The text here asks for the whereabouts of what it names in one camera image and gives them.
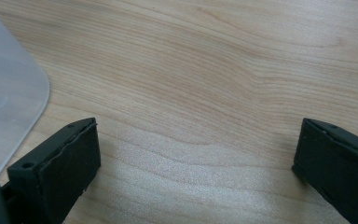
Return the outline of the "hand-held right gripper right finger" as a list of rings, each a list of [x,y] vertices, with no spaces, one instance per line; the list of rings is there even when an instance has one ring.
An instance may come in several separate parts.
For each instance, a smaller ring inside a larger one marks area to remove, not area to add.
[[[351,224],[358,224],[358,136],[336,125],[304,119],[292,166]]]

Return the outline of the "translucent plastic sheet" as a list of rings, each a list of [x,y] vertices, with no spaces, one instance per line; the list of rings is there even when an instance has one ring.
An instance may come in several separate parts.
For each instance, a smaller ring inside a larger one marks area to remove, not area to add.
[[[0,173],[44,111],[48,77],[0,22]]]

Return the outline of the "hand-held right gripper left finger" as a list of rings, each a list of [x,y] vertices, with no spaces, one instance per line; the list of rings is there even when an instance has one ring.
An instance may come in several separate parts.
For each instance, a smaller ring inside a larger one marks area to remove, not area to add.
[[[62,224],[101,166],[96,119],[70,123],[7,168],[15,224]]]

